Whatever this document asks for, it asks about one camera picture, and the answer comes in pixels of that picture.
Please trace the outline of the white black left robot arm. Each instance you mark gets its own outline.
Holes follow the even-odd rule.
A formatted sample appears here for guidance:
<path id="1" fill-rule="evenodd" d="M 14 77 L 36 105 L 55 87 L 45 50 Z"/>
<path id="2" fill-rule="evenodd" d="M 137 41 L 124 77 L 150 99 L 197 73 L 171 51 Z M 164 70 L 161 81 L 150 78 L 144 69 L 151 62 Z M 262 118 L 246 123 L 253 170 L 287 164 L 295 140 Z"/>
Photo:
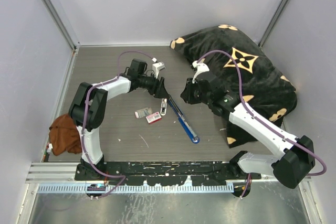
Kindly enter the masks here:
<path id="1" fill-rule="evenodd" d="M 169 97 L 164 78 L 159 76 L 160 71 L 165 68 L 164 63 L 154 59 L 150 75 L 146 73 L 147 66 L 145 61 L 133 59 L 125 72 L 113 79 L 96 84 L 83 82 L 76 91 L 68 114 L 80 136 L 82 148 L 80 164 L 93 180 L 99 180 L 106 174 L 99 131 L 107 102 L 138 88 L 147 90 L 151 96 L 158 99 Z"/>

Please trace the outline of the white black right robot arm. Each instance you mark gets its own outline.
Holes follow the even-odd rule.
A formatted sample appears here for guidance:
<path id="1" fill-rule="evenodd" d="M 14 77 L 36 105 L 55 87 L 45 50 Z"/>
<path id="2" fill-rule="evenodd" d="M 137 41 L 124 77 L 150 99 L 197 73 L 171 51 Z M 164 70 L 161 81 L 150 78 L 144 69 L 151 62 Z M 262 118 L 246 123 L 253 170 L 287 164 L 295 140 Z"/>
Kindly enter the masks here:
<path id="1" fill-rule="evenodd" d="M 315 166 L 313 141 L 290 134 L 262 117 L 237 93 L 225 88 L 211 72 L 188 78 L 181 93 L 185 103 L 203 103 L 216 115 L 246 131 L 270 151 L 259 155 L 241 151 L 233 159 L 230 172 L 241 179 L 248 173 L 273 175 L 284 186 L 294 189 Z"/>

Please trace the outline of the red staple box sleeve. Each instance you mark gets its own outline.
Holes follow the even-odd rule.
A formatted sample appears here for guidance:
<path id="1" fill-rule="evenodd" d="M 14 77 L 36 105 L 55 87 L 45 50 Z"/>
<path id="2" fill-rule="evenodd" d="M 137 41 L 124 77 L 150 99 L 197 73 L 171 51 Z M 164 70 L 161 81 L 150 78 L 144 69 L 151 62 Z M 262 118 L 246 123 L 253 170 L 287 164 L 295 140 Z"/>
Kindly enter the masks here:
<path id="1" fill-rule="evenodd" d="M 159 112 L 152 113 L 152 114 L 146 116 L 145 118 L 146 118 L 146 120 L 149 124 L 155 123 L 155 122 L 162 119 Z"/>

